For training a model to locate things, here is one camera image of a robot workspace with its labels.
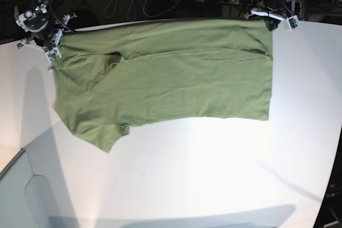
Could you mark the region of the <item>green T-shirt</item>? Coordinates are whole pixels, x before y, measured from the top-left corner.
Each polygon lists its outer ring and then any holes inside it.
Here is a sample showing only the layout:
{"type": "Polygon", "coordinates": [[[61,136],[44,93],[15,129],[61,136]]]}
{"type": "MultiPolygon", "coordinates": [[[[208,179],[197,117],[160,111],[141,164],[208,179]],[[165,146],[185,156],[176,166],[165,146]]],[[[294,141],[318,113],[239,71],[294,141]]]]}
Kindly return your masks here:
{"type": "Polygon", "coordinates": [[[104,152],[146,124],[269,118],[273,35],[262,21],[143,22],[67,34],[60,49],[55,111],[104,152]]]}

